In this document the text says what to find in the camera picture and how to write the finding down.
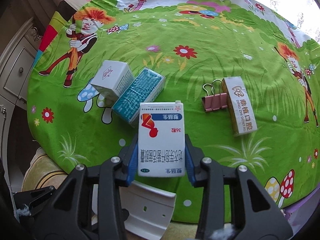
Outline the white diamond logo box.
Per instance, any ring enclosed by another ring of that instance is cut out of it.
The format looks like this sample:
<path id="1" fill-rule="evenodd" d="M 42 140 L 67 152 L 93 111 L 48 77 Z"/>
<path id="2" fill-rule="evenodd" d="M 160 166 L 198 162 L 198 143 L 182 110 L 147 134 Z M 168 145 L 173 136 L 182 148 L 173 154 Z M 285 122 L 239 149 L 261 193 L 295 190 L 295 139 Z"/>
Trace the white diamond logo box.
<path id="1" fill-rule="evenodd" d="M 128 63 L 105 60 L 93 77 L 91 85 L 104 98 L 115 102 L 134 79 Z"/>

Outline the flat white box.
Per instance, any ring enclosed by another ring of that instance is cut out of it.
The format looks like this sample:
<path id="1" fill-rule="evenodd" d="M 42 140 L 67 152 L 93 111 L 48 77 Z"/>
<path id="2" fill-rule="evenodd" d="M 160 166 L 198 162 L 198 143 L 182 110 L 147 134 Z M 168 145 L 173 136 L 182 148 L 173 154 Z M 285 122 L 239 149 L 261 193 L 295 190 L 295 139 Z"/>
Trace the flat white box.
<path id="1" fill-rule="evenodd" d="M 121 207 L 129 212 L 125 229 L 144 239 L 161 239 L 174 213 L 176 194 L 138 181 L 119 192 Z"/>

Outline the cartoon green tablecloth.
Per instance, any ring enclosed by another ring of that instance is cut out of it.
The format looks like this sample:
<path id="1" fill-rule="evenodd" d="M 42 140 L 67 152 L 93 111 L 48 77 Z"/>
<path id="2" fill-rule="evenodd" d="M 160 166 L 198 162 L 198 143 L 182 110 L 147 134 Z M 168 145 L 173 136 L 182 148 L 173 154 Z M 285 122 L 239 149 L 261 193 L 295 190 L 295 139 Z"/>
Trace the cartoon green tablecloth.
<path id="1" fill-rule="evenodd" d="M 89 0 L 58 10 L 31 71 L 33 137 L 64 171 L 102 164 L 137 129 L 91 80 L 105 60 L 165 77 L 157 100 L 180 100 L 193 145 L 245 164 L 288 206 L 319 184 L 319 44 L 255 0 Z M 205 112 L 205 83 L 240 76 L 258 129 L 235 136 L 228 107 Z"/>

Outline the striped plush cushion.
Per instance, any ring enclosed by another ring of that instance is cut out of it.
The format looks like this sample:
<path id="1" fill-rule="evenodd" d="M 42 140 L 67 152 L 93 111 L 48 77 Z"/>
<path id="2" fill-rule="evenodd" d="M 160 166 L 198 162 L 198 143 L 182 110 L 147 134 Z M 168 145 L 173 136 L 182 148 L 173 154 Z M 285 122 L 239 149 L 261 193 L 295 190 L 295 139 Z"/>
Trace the striped plush cushion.
<path id="1" fill-rule="evenodd" d="M 39 147 L 24 175 L 21 190 L 29 191 L 47 186 L 58 188 L 66 177 L 67 173 L 49 158 L 43 148 Z M 171 222 L 162 239 L 193 239 L 196 229 L 196 224 Z"/>

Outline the pink binder clip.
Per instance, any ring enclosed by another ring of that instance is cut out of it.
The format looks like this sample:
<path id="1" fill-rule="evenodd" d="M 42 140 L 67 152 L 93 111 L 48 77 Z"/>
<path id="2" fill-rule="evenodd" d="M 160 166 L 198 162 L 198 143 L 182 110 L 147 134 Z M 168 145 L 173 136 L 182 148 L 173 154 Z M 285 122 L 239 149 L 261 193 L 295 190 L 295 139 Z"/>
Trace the pink binder clip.
<path id="1" fill-rule="evenodd" d="M 219 91 L 215 92 L 215 84 L 219 83 Z M 205 83 L 202 89 L 206 92 L 206 96 L 202 97 L 202 105 L 205 112 L 212 112 L 226 109 L 227 93 L 222 91 L 222 80 L 215 79 L 211 83 Z"/>

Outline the gold white dental box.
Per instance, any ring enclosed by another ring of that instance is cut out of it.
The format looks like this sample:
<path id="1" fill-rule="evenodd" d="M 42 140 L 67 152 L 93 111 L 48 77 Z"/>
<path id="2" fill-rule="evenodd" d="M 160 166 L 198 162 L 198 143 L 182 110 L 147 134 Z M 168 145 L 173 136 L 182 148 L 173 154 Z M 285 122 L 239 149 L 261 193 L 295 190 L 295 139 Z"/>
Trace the gold white dental box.
<path id="1" fill-rule="evenodd" d="M 222 80 L 222 88 L 227 94 L 227 106 L 234 135 L 255 132 L 258 129 L 257 122 L 242 78 L 240 76 L 225 77 Z"/>

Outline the cream ornate drawer cabinet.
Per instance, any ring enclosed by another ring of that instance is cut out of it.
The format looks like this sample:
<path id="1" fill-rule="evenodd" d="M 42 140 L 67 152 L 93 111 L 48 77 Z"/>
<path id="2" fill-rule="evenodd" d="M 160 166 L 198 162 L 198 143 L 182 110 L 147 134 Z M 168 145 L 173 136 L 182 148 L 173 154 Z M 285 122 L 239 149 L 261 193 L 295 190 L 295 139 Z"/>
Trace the cream ornate drawer cabinet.
<path id="1" fill-rule="evenodd" d="M 27 108 L 27 87 L 42 36 L 33 18 L 27 20 L 1 54 L 1 96 Z"/>

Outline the teal patterned box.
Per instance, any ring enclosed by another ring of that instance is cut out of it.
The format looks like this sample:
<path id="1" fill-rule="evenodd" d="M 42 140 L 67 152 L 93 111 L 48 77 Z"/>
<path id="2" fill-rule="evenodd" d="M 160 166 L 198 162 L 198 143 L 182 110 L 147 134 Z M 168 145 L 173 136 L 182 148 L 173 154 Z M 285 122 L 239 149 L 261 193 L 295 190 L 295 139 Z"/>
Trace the teal patterned box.
<path id="1" fill-rule="evenodd" d="M 140 104 L 154 102 L 164 85 L 163 75 L 145 67 L 113 105 L 113 112 L 123 121 L 135 126 Z"/>

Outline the purple storage box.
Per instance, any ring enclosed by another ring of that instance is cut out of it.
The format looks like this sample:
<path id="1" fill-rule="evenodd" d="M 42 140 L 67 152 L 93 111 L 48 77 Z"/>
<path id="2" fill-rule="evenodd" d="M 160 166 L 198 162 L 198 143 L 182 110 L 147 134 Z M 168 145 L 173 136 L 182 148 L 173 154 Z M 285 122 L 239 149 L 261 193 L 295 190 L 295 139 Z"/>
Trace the purple storage box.
<path id="1" fill-rule="evenodd" d="M 319 204 L 319 191 L 309 194 L 302 200 L 284 209 L 285 218 L 293 228 L 298 231 L 309 220 Z"/>

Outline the white medicine box red logo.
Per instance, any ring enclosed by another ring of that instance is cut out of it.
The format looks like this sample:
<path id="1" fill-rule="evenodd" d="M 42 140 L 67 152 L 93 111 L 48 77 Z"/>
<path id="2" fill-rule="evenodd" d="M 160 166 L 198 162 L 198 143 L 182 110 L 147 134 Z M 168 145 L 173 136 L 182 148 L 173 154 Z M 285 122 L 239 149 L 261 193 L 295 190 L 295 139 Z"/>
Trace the white medicine box red logo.
<path id="1" fill-rule="evenodd" d="M 184 110 L 180 101 L 140 104 L 138 175 L 156 178 L 185 175 Z"/>

